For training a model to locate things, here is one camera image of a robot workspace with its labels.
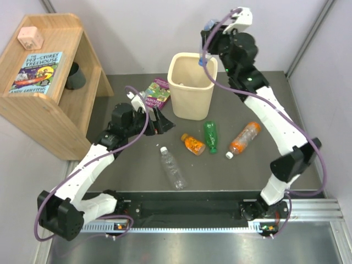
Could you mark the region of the clear bottle blue cap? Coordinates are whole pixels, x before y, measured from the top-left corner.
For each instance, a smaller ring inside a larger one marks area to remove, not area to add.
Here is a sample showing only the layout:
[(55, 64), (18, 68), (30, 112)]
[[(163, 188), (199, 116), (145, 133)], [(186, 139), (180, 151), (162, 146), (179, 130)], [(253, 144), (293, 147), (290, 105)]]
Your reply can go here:
[[(217, 25), (219, 23), (218, 19), (211, 19), (210, 21), (208, 21), (206, 23), (206, 25), (204, 26), (203, 30), (204, 31), (210, 31), (215, 25)], [(200, 48), (199, 48), (199, 66), (203, 66), (206, 65), (207, 62), (213, 57), (213, 55), (211, 55), (210, 53), (206, 53), (205, 54), (205, 60), (203, 60), (202, 58), (202, 54), (203, 54), (203, 49), (204, 49), (204, 44), (206, 41), (206, 37), (201, 36), (201, 42), (200, 42)]]

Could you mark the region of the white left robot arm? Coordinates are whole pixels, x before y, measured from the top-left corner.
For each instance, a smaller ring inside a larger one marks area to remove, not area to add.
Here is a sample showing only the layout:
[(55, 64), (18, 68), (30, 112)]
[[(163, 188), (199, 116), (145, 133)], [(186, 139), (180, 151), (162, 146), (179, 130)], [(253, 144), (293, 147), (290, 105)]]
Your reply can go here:
[(71, 174), (51, 192), (39, 194), (34, 227), (45, 228), (71, 241), (84, 225), (100, 217), (121, 217), (125, 206), (116, 192), (107, 190), (89, 200), (84, 196), (102, 171), (132, 144), (130, 138), (162, 135), (174, 128), (174, 123), (157, 107), (153, 108), (153, 113), (155, 119), (151, 119), (143, 107), (135, 109), (128, 103), (117, 104), (107, 128)]

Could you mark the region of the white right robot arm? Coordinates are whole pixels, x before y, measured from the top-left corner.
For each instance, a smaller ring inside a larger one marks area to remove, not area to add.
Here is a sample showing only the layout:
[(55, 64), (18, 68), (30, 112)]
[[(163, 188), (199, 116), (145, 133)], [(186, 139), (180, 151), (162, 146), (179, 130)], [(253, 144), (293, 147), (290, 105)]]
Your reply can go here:
[(202, 30), (201, 39), (209, 54), (219, 56), (230, 87), (240, 90), (238, 97), (257, 115), (281, 155), (271, 162), (272, 174), (256, 201), (241, 205), (241, 214), (248, 220), (268, 218), (276, 212), (292, 183), (314, 161), (321, 142), (318, 138), (307, 140), (277, 101), (269, 82), (254, 66), (258, 48), (250, 34), (228, 34), (221, 26), (218, 30)]

